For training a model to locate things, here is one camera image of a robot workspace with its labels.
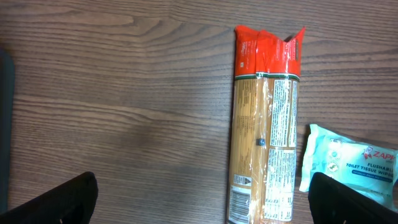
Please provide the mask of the orange cracker package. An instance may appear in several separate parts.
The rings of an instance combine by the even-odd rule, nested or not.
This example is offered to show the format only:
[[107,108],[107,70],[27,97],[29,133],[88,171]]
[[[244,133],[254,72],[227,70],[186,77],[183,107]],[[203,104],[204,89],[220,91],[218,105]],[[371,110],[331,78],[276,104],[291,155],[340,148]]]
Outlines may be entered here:
[[304,31],[237,26],[226,221],[290,223]]

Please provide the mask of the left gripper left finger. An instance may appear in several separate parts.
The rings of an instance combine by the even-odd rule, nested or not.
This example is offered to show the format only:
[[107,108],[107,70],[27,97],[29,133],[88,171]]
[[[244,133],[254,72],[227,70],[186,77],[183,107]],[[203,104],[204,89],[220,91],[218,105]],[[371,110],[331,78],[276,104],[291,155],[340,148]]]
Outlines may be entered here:
[[84,172],[1,214],[1,224],[88,224],[97,198],[96,177]]

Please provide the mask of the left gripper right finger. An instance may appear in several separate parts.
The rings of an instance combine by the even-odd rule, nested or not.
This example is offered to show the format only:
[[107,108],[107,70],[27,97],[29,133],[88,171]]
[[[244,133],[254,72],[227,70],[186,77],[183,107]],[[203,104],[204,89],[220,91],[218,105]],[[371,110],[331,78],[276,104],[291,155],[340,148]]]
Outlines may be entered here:
[[397,212],[317,172],[308,191],[314,224],[397,224]]

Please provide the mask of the teal tissue pack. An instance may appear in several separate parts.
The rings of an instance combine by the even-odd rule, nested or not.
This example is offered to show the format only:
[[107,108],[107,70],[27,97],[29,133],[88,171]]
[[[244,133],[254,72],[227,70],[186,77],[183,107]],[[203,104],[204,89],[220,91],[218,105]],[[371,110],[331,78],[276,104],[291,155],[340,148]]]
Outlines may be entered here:
[[396,150],[354,141],[311,124],[299,191],[309,191],[316,172],[397,210],[392,196],[397,181]]

